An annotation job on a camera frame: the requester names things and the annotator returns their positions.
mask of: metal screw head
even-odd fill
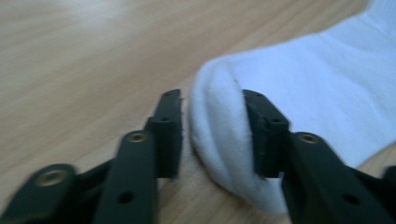
[[[40,175],[35,184],[39,187],[49,187],[61,183],[67,177],[68,173],[65,170],[51,170]]]
[[[302,133],[299,134],[298,137],[300,138],[301,141],[308,144],[316,144],[318,142],[318,139],[312,134]]]
[[[146,141],[148,137],[143,133],[134,133],[128,137],[128,141],[132,143],[139,143]]]

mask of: fabric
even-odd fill
[[[260,209],[286,212],[280,180],[253,172],[242,90],[264,94],[292,132],[324,138],[356,167],[396,139],[396,1],[318,34],[214,59],[191,91],[191,139],[211,177]]]

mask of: wood grain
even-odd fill
[[[321,31],[364,9],[333,0],[0,2],[0,209],[33,171],[109,160],[162,92],[207,60]],[[214,184],[188,141],[180,179],[162,181],[162,223],[289,223]],[[365,164],[379,174],[389,147]]]

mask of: round hole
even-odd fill
[[[312,134],[300,134],[300,140],[309,144],[316,144],[318,139]]]
[[[118,202],[122,204],[130,203],[134,200],[134,194],[132,192],[124,192],[120,194],[118,198]]]
[[[354,196],[352,194],[348,194],[348,193],[343,194],[343,199],[347,203],[351,203],[351,204],[354,204],[354,205],[361,204],[361,200],[359,200],[358,197],[356,197],[356,196]]]
[[[134,133],[131,136],[129,136],[128,140],[133,143],[138,143],[145,141],[147,138],[148,137],[143,133]]]
[[[48,187],[61,183],[66,177],[67,172],[65,170],[52,170],[40,175],[35,183],[39,187]]]

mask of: wooden table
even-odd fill
[[[160,94],[184,111],[205,61],[327,28],[363,0],[4,0],[0,2],[0,209],[33,171],[84,172],[143,127]],[[289,223],[214,184],[188,141],[180,179],[161,183],[162,223]],[[365,164],[378,175],[386,150]]]

